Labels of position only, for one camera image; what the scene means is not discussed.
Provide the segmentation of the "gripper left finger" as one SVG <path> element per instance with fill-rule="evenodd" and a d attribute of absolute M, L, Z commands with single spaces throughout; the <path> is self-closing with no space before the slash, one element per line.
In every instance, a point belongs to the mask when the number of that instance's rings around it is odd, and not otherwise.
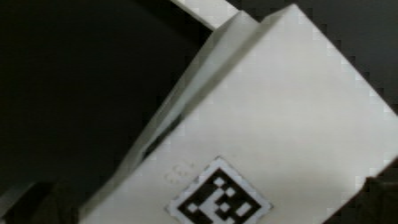
<path fill-rule="evenodd" d="M 76 196 L 62 182 L 26 184 L 5 193 L 0 224 L 78 224 Z"/>

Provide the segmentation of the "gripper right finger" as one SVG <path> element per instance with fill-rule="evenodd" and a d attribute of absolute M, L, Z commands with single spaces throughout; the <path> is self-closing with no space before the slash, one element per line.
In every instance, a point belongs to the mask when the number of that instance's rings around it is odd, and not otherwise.
<path fill-rule="evenodd" d="M 323 224 L 398 224 L 398 181 L 366 179 L 358 194 Z"/>

